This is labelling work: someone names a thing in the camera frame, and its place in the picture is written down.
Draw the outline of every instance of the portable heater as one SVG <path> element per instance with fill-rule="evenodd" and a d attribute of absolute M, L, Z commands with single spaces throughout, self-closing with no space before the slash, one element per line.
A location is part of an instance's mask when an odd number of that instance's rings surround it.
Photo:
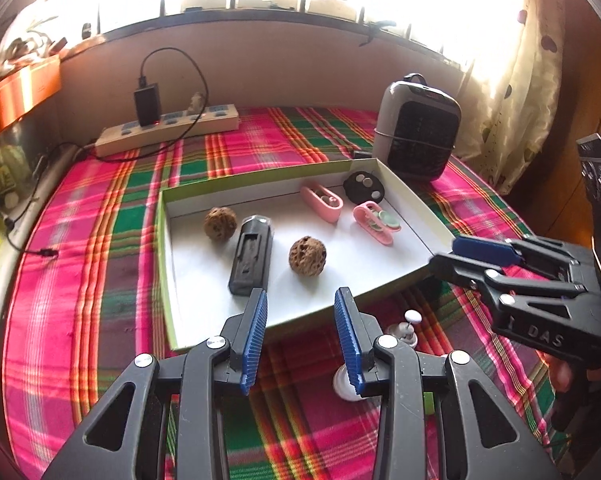
<path fill-rule="evenodd" d="M 409 74 L 385 91 L 372 155 L 402 178 L 436 180 L 445 169 L 460 126 L 460 106 Z"/>

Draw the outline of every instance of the triangular cutout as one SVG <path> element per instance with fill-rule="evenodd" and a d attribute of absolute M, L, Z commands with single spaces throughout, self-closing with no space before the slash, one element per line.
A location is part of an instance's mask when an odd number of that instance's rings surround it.
<path fill-rule="evenodd" d="M 471 400 L 474 403 L 475 418 L 478 421 L 480 442 L 482 442 L 483 447 L 491 449 L 515 441 L 518 436 L 516 430 L 480 383 L 470 381 L 469 391 L 471 392 Z"/>
<path fill-rule="evenodd" d="M 117 451 L 122 446 L 127 418 L 132 408 L 132 400 L 136 386 L 126 383 L 118 396 L 101 413 L 100 418 L 85 435 L 85 442 L 90 446 L 103 447 L 109 451 Z"/>

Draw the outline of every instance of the wall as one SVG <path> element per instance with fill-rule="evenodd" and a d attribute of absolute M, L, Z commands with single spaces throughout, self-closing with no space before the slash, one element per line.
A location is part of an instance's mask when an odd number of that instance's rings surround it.
<path fill-rule="evenodd" d="M 61 64 L 58 118 L 66 139 L 85 143 L 103 128 L 135 119 L 140 63 L 161 46 L 182 48 L 200 65 L 212 104 L 342 106 L 378 110 L 385 88 L 409 72 L 455 95 L 461 72 L 410 48 L 329 27 L 273 21 L 212 22 L 150 30 L 100 44 Z M 202 89 L 176 52 L 146 63 L 163 112 L 186 109 Z"/>
<path fill-rule="evenodd" d="M 590 245 L 576 140 L 601 133 L 601 21 L 586 0 L 565 0 L 563 81 L 542 152 L 507 197 L 539 235 Z"/>

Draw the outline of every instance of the orange box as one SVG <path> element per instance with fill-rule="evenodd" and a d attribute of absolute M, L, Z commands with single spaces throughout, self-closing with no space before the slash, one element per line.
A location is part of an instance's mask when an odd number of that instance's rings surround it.
<path fill-rule="evenodd" d="M 0 82 L 0 132 L 60 90 L 60 57 L 52 56 Z"/>

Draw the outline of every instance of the power strip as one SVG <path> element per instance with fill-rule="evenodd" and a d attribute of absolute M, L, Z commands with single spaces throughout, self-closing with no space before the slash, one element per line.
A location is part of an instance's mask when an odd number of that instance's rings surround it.
<path fill-rule="evenodd" d="M 186 112 L 164 114 L 156 124 L 140 126 L 138 121 L 106 128 L 96 141 L 96 155 L 135 150 L 149 144 L 168 142 L 180 137 L 197 117 Z M 234 105 L 218 105 L 205 108 L 200 120 L 186 137 L 230 132 L 238 129 L 238 111 Z"/>

